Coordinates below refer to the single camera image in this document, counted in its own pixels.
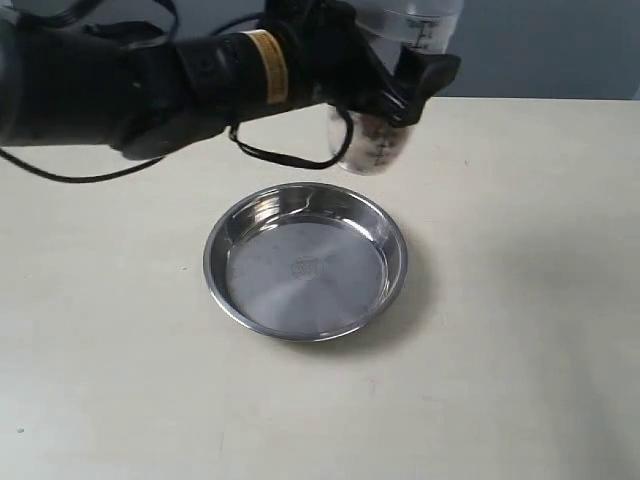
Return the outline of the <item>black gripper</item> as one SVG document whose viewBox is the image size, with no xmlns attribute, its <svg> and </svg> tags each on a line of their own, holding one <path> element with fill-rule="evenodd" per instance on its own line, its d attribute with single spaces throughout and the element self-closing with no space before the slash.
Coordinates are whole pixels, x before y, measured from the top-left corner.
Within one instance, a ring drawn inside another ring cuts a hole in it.
<svg viewBox="0 0 640 480">
<path fill-rule="evenodd" d="M 264 23 L 289 39 L 299 68 L 321 97 L 392 125 L 415 125 L 425 104 L 455 80 L 461 58 L 402 49 L 393 76 L 346 1 L 266 1 Z"/>
</svg>

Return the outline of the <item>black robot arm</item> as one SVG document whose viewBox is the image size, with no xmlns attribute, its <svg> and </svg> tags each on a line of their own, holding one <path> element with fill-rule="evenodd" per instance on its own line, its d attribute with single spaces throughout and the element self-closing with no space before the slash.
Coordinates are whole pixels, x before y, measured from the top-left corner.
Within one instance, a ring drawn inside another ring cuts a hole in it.
<svg viewBox="0 0 640 480">
<path fill-rule="evenodd" d="M 253 30 L 190 40 L 148 38 L 138 22 L 69 30 L 86 9 L 2 18 L 3 145 L 107 145 L 155 160 L 322 103 L 345 121 L 409 127 L 460 67 L 403 49 L 386 69 L 343 1 L 268 1 Z"/>
</svg>

